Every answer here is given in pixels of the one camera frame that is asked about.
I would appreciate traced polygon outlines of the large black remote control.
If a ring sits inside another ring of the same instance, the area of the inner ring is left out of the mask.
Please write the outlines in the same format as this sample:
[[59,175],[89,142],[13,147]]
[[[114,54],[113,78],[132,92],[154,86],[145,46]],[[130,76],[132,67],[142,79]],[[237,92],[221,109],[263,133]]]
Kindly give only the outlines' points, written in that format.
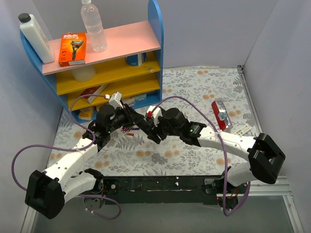
[[139,123],[137,123],[138,127],[146,134],[153,135],[153,127],[146,120],[142,119]]

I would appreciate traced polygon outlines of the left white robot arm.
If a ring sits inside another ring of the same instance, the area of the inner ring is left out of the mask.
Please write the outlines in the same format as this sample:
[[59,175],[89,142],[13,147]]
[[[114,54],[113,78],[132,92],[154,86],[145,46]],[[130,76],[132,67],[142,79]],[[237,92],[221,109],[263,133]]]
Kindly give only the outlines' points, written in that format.
[[148,128],[145,116],[128,105],[117,108],[103,105],[72,152],[44,171],[36,170],[30,175],[25,203],[53,219],[67,201],[80,194],[103,197],[108,188],[101,172],[88,168],[77,176],[74,173],[109,142],[113,131],[134,125],[142,130]]

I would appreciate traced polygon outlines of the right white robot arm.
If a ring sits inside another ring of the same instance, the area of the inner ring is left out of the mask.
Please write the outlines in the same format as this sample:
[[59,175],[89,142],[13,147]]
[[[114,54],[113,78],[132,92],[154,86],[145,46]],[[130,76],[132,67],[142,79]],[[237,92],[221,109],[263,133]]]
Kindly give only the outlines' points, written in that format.
[[157,143],[167,136],[177,136],[188,145],[226,150],[243,158],[245,163],[229,167],[226,169],[227,174],[222,175],[220,188],[226,193],[255,180],[275,184],[286,158],[267,134],[251,137],[216,132],[203,123],[188,121],[177,108],[164,110],[151,106],[146,112],[146,120],[151,125],[148,137],[154,136]]

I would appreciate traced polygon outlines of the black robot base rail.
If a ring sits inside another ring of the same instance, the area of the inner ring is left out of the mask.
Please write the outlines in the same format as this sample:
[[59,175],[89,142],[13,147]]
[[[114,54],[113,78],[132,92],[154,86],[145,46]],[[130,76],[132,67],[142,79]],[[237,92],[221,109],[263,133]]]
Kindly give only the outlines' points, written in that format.
[[229,198],[229,207],[238,203],[238,194],[246,191],[246,185],[224,185],[221,175],[190,176],[105,176],[99,188],[85,191],[95,198],[105,196],[120,204],[139,203],[202,203],[222,204],[223,194]]

